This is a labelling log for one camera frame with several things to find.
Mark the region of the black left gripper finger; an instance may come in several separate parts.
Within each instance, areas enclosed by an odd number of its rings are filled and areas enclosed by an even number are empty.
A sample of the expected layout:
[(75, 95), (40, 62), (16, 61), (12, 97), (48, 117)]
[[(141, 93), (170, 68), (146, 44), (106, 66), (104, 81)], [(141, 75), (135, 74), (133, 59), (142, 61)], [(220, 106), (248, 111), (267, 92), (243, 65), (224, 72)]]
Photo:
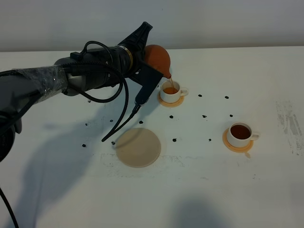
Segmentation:
[(135, 54), (138, 58), (143, 59), (148, 35), (151, 29), (152, 26), (149, 23), (143, 22), (138, 29), (136, 29), (118, 45), (127, 48), (132, 54)]

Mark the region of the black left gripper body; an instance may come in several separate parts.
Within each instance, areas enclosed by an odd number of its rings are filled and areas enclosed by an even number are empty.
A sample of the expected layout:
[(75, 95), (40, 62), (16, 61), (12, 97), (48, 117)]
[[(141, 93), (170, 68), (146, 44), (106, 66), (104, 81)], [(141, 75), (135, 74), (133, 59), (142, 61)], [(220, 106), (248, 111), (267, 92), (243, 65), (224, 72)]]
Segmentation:
[[(90, 60), (111, 65), (125, 78), (129, 78), (142, 86), (145, 83), (145, 78), (136, 72), (142, 68), (145, 46), (145, 44), (118, 44), (115, 47), (110, 47), (111, 54), (104, 48), (93, 48), (90, 49)], [(108, 87), (117, 84), (119, 84), (118, 77), (111, 75), (109, 72), (94, 72), (90, 75), (91, 87)]]

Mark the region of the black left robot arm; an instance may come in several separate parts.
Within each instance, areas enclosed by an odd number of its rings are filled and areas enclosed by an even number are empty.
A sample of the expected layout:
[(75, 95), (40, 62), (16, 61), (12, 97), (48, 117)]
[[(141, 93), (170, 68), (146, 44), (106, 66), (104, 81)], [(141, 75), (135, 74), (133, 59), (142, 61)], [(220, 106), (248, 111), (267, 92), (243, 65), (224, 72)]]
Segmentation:
[(127, 91), (126, 79), (137, 83), (144, 49), (152, 26), (144, 22), (114, 47), (88, 41), (52, 66), (20, 68), (0, 74), (0, 157), (9, 154), (22, 117), (34, 105), (59, 93), (82, 95), (96, 103), (109, 103)]

